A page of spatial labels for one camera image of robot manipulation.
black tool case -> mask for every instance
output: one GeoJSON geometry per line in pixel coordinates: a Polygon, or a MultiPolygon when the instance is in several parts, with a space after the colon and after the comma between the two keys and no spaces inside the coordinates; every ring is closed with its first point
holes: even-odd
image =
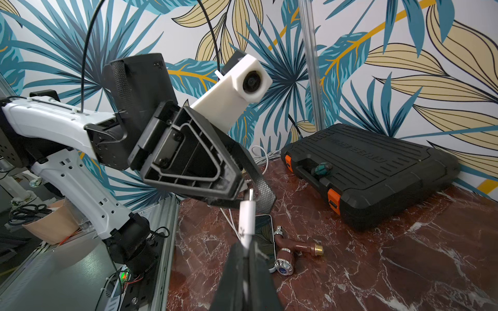
{"type": "Polygon", "coordinates": [[[460,171],[449,153],[345,124],[285,146],[281,157],[357,230],[372,228],[447,187],[460,171]],[[312,174],[324,162],[332,169],[312,174]]]}

red wire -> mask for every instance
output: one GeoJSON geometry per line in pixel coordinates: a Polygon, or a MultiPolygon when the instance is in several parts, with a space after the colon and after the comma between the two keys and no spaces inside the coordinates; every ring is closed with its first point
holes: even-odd
{"type": "Polygon", "coordinates": [[[138,280],[135,279],[133,282],[129,282],[127,285],[131,285],[133,283],[140,282],[141,280],[143,280],[143,277],[139,278],[138,280]]]}
{"type": "Polygon", "coordinates": [[[76,231],[73,232],[73,234],[71,234],[70,236],[66,237],[65,239],[63,239],[60,243],[59,243],[59,246],[61,246],[62,244],[64,244],[64,242],[66,242],[70,237],[72,236],[75,236],[76,234],[78,234],[78,232],[80,232],[81,229],[78,229],[76,231]]]}

metal pole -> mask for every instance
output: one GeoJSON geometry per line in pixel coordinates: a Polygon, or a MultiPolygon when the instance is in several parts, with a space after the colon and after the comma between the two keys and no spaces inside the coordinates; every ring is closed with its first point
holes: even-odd
{"type": "Polygon", "coordinates": [[[320,73],[318,71],[318,55],[315,42],[315,26],[311,0],[298,0],[299,15],[304,36],[304,53],[308,66],[311,102],[316,130],[325,129],[325,116],[322,106],[322,92],[320,88],[320,73]]]}

orange latch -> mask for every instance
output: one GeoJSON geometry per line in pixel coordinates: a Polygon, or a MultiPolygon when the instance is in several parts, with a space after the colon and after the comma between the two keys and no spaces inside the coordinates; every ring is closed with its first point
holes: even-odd
{"type": "Polygon", "coordinates": [[[339,210],[339,201],[341,199],[341,196],[339,193],[335,192],[332,189],[329,189],[329,192],[327,192],[329,196],[329,205],[332,208],[334,212],[337,213],[337,215],[341,214],[341,211],[339,210]]]}
{"type": "Polygon", "coordinates": [[[289,155],[286,155],[286,156],[285,156],[285,162],[287,163],[287,167],[289,168],[289,170],[290,170],[291,172],[293,172],[293,171],[292,171],[292,165],[290,164],[290,157],[289,157],[289,155]]]}

camera lens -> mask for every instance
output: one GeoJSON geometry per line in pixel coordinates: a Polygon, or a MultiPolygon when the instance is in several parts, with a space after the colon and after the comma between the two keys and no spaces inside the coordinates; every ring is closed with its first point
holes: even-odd
{"type": "Polygon", "coordinates": [[[261,86],[261,77],[256,71],[251,71],[244,79],[243,88],[246,93],[254,93],[261,86]]]}

